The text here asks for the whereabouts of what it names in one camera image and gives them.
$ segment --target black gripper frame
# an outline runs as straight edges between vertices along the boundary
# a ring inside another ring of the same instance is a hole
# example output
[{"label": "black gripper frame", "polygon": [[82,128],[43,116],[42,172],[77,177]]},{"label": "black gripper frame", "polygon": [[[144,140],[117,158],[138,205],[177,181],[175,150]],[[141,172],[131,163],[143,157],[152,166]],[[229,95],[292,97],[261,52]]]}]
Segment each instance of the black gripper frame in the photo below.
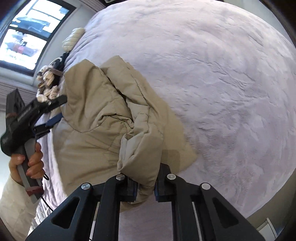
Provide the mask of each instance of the black gripper frame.
[{"label": "black gripper frame", "polygon": [[208,183],[187,183],[161,164],[155,184],[158,202],[172,203],[174,241],[265,241]]},{"label": "black gripper frame", "polygon": [[94,186],[84,183],[26,241],[89,241],[98,202],[100,204],[92,241],[116,241],[120,202],[134,202],[137,189],[136,182],[121,174]]}]

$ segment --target human hand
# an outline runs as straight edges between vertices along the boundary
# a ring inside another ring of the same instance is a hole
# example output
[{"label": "human hand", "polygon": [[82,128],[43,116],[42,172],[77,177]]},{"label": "human hand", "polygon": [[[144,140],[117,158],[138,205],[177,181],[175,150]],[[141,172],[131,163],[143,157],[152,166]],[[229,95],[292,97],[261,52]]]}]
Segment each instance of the human hand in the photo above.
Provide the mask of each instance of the human hand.
[{"label": "human hand", "polygon": [[[31,156],[28,162],[29,169],[26,175],[31,177],[32,179],[39,179],[42,178],[45,174],[45,171],[43,170],[44,163],[43,161],[41,161],[43,153],[41,152],[41,145],[39,143],[36,143],[35,149],[36,152]],[[12,179],[20,185],[23,185],[23,183],[18,173],[17,165],[22,164],[24,160],[25,156],[20,154],[13,154],[9,162],[10,175]]]}]

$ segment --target bed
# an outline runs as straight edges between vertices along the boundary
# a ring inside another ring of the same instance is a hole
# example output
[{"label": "bed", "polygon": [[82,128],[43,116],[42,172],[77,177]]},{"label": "bed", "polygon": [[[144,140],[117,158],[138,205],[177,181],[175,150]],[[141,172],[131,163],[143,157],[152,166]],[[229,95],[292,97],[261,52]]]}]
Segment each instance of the bed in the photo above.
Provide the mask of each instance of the bed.
[{"label": "bed", "polygon": [[[97,13],[85,30],[65,70],[120,55],[140,71],[199,154],[179,174],[187,182],[210,183],[248,217],[293,173],[296,50],[262,19],[214,0],[129,0]],[[40,142],[51,179],[45,198],[55,208],[66,195],[52,134]],[[170,240],[169,216],[170,206],[151,197],[121,215],[119,240]]]}]

